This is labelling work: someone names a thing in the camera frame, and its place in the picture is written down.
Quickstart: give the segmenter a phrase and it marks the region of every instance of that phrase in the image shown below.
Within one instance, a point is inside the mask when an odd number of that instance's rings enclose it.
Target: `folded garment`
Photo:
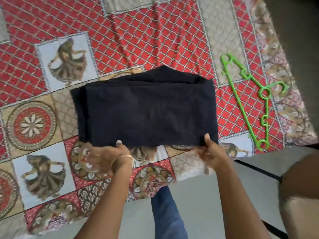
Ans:
[[[94,146],[218,143],[212,80],[167,66],[71,90],[82,142]]]

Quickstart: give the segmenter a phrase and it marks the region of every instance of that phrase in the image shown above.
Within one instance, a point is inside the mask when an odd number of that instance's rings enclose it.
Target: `jeans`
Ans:
[[[151,198],[155,222],[155,239],[187,239],[184,222],[168,186]]]

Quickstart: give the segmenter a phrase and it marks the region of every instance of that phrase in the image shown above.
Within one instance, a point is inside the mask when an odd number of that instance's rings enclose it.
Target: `bangle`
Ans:
[[[135,158],[134,158],[131,154],[120,154],[120,155],[118,155],[118,156],[111,162],[111,166],[113,165],[113,163],[114,163],[119,157],[122,157],[122,156],[130,157],[130,158],[132,159],[132,169],[135,169],[135,167],[136,167],[136,160],[135,160]]]

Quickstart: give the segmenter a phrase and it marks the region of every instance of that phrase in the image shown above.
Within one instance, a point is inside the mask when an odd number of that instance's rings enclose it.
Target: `red circle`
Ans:
[[[41,128],[38,135],[33,137],[28,137],[26,134],[22,134],[22,131],[25,127],[21,127],[21,123],[26,123],[24,117],[31,117],[32,114],[35,114],[36,117],[42,117],[43,128]],[[43,109],[38,107],[30,107],[21,111],[13,123],[14,136],[24,144],[35,144],[41,142],[50,132],[51,128],[51,118],[50,115]]]
[[[2,177],[0,177],[0,187],[3,199],[3,201],[1,201],[0,203],[0,212],[2,212],[8,206],[12,193],[12,188],[10,187],[9,182]]]

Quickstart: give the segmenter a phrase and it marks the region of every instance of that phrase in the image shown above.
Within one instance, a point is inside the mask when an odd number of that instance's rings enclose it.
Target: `green plastic hanger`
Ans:
[[[266,85],[266,86],[263,86],[261,85],[250,73],[249,71],[237,60],[234,58],[233,55],[227,53],[225,55],[222,55],[220,57],[220,60],[221,60],[221,63],[223,64],[223,70],[224,70],[224,74],[226,74],[227,78],[228,78],[228,81],[229,81],[229,84],[230,86],[232,87],[232,90],[234,92],[234,95],[236,97],[236,100],[237,100],[237,104],[239,106],[239,108],[241,109],[241,113],[242,115],[244,116],[244,119],[245,119],[245,122],[247,124],[247,127],[248,127],[248,130],[249,130],[249,133],[250,133],[250,136],[251,138],[253,139],[254,141],[254,144],[256,145],[256,147],[260,150],[260,151],[263,151],[263,149],[261,148],[261,144],[264,143],[265,144],[265,148],[268,149],[269,148],[269,124],[268,124],[268,117],[269,117],[269,105],[268,105],[268,100],[271,98],[271,88],[273,86],[276,86],[276,85],[281,85],[282,86],[282,91],[281,93],[284,93],[287,91],[288,89],[288,86],[282,82],[282,81],[278,81],[278,82],[275,82],[273,84],[269,84],[269,85]],[[230,63],[234,63],[235,65],[237,65],[241,71],[239,72],[240,76],[246,80],[252,80],[258,87],[259,87],[259,90],[258,90],[258,97],[262,100],[265,100],[265,113],[263,115],[261,115],[260,117],[260,124],[265,127],[265,131],[266,131],[266,135],[265,135],[265,139],[260,139],[260,140],[257,140],[257,137],[256,135],[254,134],[253,132],[253,129],[251,128],[251,125],[248,121],[248,118],[247,118],[247,115],[246,115],[246,112],[244,111],[244,108],[241,104],[241,101],[239,99],[239,96],[237,94],[237,91],[234,87],[234,84],[233,84],[233,81],[229,75],[229,72],[228,72],[228,68],[227,68],[227,65],[229,65]]]

